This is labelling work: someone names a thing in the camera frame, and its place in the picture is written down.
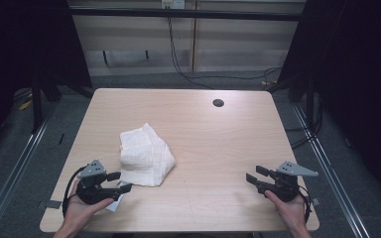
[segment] gray carpet floor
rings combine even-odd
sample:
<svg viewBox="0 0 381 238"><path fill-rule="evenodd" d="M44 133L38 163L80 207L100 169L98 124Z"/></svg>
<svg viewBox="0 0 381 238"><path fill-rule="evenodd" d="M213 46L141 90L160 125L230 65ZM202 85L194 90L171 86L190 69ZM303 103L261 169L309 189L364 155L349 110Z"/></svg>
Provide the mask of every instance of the gray carpet floor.
<svg viewBox="0 0 381 238"><path fill-rule="evenodd" d="M276 79L277 73L269 74L268 81ZM263 75L263 72L205 72L197 74L197 76L202 75L254 77ZM184 79L177 73L100 76L92 80L94 89L99 87L136 87L209 90L205 86ZM263 84L263 80L265 79L209 77L194 78L191 81L214 89L263 90L269 86ZM52 237L52 234L43 233L40 230L39 224L44 210L39 204L41 201L49 200L52 195L64 166L64 161L90 101L90 99L78 95L65 87L61 87L61 92L63 97L60 102L54 104L44 101L45 113L49 112L53 106L56 107L56 110L50 113L47 130L0 219L0 237ZM273 98L284 127L301 127L294 111L294 103L288 99L287 90L275 92ZM20 111L18 106L21 103L22 100L15 102L14 109L0 132L0 188L6 182L8 174L11 173L31 137L30 132L33 127L32 107ZM337 172L353 205L361 215L370 236L381 237L380 184L365 169L355 149L346 146L343 133L338 129L338 126L325 109L322 120L322 128L318 133L318 138L329 157L332 167ZM297 142L304 136L303 131L288 132L290 143ZM311 197L320 200L320 205L316 206L320 228L313 232L314 237L355 237L309 143L296 148L294 153L300 165L318 171L320 174L318 178L305 178ZM254 196L264 199L262 195L256 193L254 193ZM81 233L80 237L111 237L111 235ZM214 236L214 234L203 234L203 236L210 235ZM229 235L237 234L216 234L215 236L227 237ZM290 237L287 232L269 232L262 233L262 235L267 238ZM151 234L141 234L141 236L152 237ZM192 237L202 237L202 234L193 234Z"/></svg>

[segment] table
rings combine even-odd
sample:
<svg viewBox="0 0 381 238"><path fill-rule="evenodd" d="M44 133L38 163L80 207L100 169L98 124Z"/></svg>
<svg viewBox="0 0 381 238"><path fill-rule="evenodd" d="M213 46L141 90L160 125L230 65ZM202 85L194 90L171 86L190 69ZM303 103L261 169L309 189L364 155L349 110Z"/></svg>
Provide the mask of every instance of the table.
<svg viewBox="0 0 381 238"><path fill-rule="evenodd" d="M215 99L224 105L214 106ZM134 185L116 212L97 213L85 230L285 229L272 202L245 180L246 173L256 175L257 165L274 170L283 161L295 162L272 96L263 91L96 90L51 199L62 200L71 175L94 159L109 173L120 171L119 134L147 122L169 145L177 165L161 186ZM302 178L299 184L305 185ZM41 229L55 232L62 222L62 209L48 208ZM308 229L318 229L315 212Z"/></svg>

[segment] folded fabric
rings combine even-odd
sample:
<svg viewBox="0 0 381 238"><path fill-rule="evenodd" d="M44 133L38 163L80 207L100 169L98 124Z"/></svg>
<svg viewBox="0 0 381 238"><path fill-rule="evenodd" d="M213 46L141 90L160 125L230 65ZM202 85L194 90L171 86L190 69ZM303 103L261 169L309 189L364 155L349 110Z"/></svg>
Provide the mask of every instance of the folded fabric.
<svg viewBox="0 0 381 238"><path fill-rule="evenodd" d="M120 180L123 182L160 185L176 164L168 145L148 123L121 133L120 141Z"/></svg>

